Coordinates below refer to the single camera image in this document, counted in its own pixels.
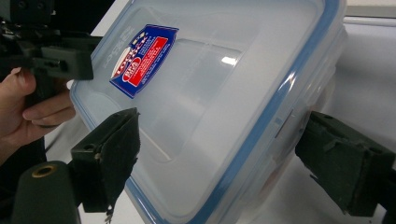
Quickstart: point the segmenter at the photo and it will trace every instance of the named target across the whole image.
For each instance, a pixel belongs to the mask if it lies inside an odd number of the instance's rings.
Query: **red and blue label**
[[[177,31],[172,27],[146,25],[121,54],[110,83],[134,98],[161,67],[175,42]]]

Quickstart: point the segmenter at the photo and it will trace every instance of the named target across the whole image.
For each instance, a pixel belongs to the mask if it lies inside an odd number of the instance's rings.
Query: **container lid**
[[[92,54],[94,80],[75,82],[71,96],[90,129],[137,107],[141,150],[127,188],[146,220],[216,215],[340,8],[335,0],[126,5]]]

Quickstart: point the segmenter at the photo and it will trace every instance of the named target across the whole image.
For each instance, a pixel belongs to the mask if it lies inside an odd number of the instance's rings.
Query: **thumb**
[[[14,68],[0,83],[0,108],[15,105],[35,91],[35,77],[26,69]]]

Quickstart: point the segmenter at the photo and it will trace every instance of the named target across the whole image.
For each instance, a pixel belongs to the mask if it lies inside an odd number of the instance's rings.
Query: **finger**
[[[0,83],[0,108],[14,106],[35,91],[35,77],[26,69],[16,68]]]
[[[27,120],[43,119],[67,107],[73,107],[73,104],[69,96],[69,91],[64,91],[48,100],[25,109],[22,115]]]
[[[72,119],[76,115],[74,107],[67,107],[55,114],[51,114],[42,119],[33,119],[32,123],[44,128],[52,128],[60,125],[61,123]]]

